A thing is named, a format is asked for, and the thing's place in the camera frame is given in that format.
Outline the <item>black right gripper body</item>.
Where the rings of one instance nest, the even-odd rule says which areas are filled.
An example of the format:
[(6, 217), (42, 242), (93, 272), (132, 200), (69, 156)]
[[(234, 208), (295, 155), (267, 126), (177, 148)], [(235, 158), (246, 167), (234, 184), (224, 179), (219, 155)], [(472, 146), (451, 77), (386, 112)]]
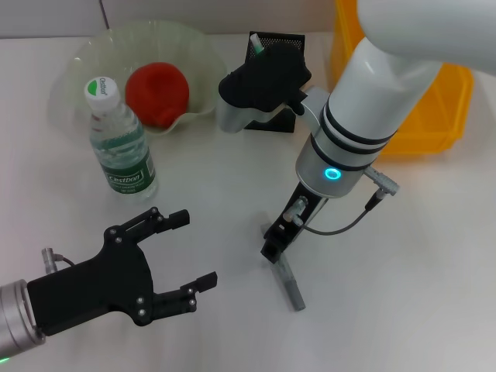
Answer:
[(299, 183), (283, 212), (270, 228), (270, 241), (279, 249), (286, 249), (327, 202)]

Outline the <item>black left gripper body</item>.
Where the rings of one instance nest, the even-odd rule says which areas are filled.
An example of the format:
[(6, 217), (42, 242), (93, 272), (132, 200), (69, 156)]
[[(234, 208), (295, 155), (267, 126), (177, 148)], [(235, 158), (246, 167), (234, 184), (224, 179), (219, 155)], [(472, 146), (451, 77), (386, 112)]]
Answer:
[(36, 325), (47, 336), (110, 312), (128, 315), (137, 326), (152, 322), (150, 268), (120, 226), (105, 231), (95, 257), (30, 281), (27, 290)]

